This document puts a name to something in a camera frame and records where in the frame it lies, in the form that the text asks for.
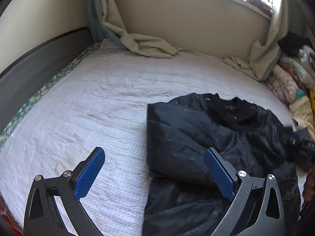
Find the mattress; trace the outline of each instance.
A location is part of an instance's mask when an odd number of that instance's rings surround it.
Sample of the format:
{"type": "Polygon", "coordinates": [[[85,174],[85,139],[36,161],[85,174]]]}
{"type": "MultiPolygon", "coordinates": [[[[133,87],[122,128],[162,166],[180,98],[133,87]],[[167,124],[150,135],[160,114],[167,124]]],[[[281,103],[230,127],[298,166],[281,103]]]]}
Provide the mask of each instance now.
{"type": "MultiPolygon", "coordinates": [[[[196,93],[238,96],[292,125],[288,108],[263,83],[221,59],[181,51],[172,59],[137,55],[107,42],[59,80],[29,111],[0,153],[0,192],[17,222],[37,174],[60,176],[96,147],[106,162],[81,203],[103,235],[140,236],[150,184],[148,103],[196,93]]],[[[299,172],[302,187],[305,174],[299,172]]],[[[57,199],[69,232],[76,234],[57,199]]]]}

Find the blue gripper pad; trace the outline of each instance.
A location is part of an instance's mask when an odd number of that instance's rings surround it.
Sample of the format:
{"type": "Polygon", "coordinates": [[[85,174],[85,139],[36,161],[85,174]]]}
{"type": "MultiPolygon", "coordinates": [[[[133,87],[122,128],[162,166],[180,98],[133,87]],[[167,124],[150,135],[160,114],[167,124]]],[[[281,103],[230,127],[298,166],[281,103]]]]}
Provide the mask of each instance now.
{"type": "Polygon", "coordinates": [[[204,162],[223,197],[232,201],[235,197],[233,180],[230,178],[221,162],[209,149],[205,151],[204,162]]]}
{"type": "Polygon", "coordinates": [[[105,152],[100,148],[76,180],[74,195],[77,200],[87,195],[104,162],[105,152]]]}

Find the bed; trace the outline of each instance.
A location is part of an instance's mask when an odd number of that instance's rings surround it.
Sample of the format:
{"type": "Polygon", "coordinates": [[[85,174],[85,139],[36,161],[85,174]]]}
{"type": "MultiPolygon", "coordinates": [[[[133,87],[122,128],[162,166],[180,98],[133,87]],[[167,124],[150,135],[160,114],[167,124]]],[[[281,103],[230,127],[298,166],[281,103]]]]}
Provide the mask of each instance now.
{"type": "MultiPolygon", "coordinates": [[[[106,162],[81,203],[103,235],[141,235],[150,184],[148,103],[219,93],[270,109],[284,125],[293,125],[288,108],[264,83],[192,50],[158,59],[105,41],[52,80],[23,107],[15,128],[6,128],[0,152],[0,192],[21,227],[34,176],[59,176],[100,146],[106,162]]],[[[302,192],[305,174],[298,171],[298,177],[302,192]]],[[[76,234],[60,199],[57,203],[67,229],[76,234]]]]}

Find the wall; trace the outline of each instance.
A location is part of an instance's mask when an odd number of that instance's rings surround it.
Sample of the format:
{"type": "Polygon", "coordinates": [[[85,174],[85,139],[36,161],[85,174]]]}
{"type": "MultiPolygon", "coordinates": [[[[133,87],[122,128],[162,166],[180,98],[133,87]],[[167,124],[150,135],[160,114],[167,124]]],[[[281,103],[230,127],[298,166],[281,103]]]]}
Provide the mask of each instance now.
{"type": "Polygon", "coordinates": [[[246,60],[265,43],[270,17],[242,0],[115,0],[128,33],[160,37],[175,47],[246,60]]]}
{"type": "Polygon", "coordinates": [[[0,73],[37,45],[84,26],[85,0],[12,0],[0,17],[0,73]]]}
{"type": "Polygon", "coordinates": [[[313,33],[311,32],[311,29],[309,28],[308,25],[306,25],[305,37],[308,37],[309,39],[311,39],[313,48],[315,49],[315,37],[313,33]]]}

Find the floral fabric trim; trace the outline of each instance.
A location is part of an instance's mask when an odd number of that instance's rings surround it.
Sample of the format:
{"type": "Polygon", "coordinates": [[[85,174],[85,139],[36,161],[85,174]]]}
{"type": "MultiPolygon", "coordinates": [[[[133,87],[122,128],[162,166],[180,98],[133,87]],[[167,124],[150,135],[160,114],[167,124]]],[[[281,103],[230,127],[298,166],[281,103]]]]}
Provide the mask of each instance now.
{"type": "Polygon", "coordinates": [[[58,81],[60,81],[63,77],[71,73],[77,65],[86,57],[92,55],[95,51],[100,48],[101,42],[94,43],[87,47],[76,59],[74,59],[69,65],[67,65],[64,69],[62,69],[59,73],[57,73],[51,80],[49,80],[35,95],[33,95],[16,113],[13,119],[9,122],[9,124],[4,128],[0,135],[0,152],[4,146],[5,141],[10,136],[12,131],[16,128],[16,126],[23,120],[25,115],[32,109],[32,107],[37,104],[37,102],[54,86],[58,81]]]}

